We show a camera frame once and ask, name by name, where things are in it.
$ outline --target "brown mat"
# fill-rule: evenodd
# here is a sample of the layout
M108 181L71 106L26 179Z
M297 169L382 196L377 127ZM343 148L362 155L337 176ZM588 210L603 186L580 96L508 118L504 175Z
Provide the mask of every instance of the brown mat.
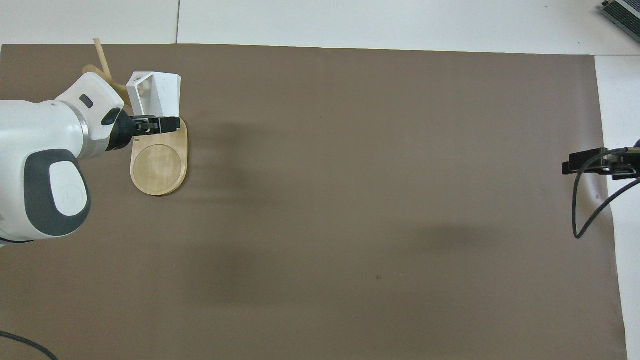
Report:
M573 239L561 175L602 144L592 56L104 48L119 83L182 76L189 174L155 198L130 147L82 162L85 225L0 250L3 330L60 359L626 358L611 215ZM0 97L97 62L4 45Z

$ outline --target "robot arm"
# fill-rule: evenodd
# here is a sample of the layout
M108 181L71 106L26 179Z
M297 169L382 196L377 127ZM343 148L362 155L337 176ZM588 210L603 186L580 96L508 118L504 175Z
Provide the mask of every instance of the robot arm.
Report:
M179 101L180 77L165 75L177 79ZM172 117L141 113L140 105L153 95L146 91L137 93L133 118L122 109L122 98L91 72L53 101L0 101L0 247L68 235L82 225L91 197L77 159L180 127L177 104L166 104L176 110Z

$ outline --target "black cable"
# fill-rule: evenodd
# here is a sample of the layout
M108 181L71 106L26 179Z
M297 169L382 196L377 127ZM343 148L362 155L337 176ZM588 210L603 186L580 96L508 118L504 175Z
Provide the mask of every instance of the black cable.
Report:
M0 336L3 338L7 338L7 339L11 339L13 341L18 341L19 343L23 343L25 345L28 345L38 351L40 351L41 353L45 354L49 359L51 360L58 360L58 358L51 353L51 351L47 350L47 348L45 348L42 345L39 345L37 343L34 343L33 341L29 340L29 339L25 339L22 336L17 336L14 334L11 334L9 332L4 332L4 331L0 331Z
M622 189L618 190L617 192L615 192L613 195L611 195L607 200L605 200L602 205L600 205L598 207L598 209L596 209L596 211L593 212L593 214L591 214L591 216L589 217L589 220L587 220L587 222L584 224L584 226L582 227L582 229L580 230L580 232L577 232L577 225L575 223L575 213L576 213L576 203L578 201L578 184L580 183L580 178L582 177L582 175L584 174L584 172L587 170L588 167L590 167L594 162L608 156L608 155L617 155L617 154L624 154L625 152L627 152L628 149L626 147L620 148L620 149L613 149L613 150L609 150L609 151L605 151L605 152L601 152L600 154L597 154L596 156L593 156L591 159L588 159L587 162L585 162L582 167L580 167L580 170L578 170L577 175L575 176L575 182L573 183L573 204L572 204L572 208L571 208L571 216L572 216L572 225L573 225L573 236L576 239L579 239L582 237L582 235L584 235L584 233L587 231L587 229L589 228L589 226L591 225L591 223L595 220L595 218L600 214L600 212L602 212L602 210L604 210L604 208L607 207L607 205L609 205L615 198L617 198L618 196L622 195L622 193L624 193L625 191L631 189L632 187L634 187L635 185L640 184L640 180L636 180L632 183L627 184L625 187L623 187Z

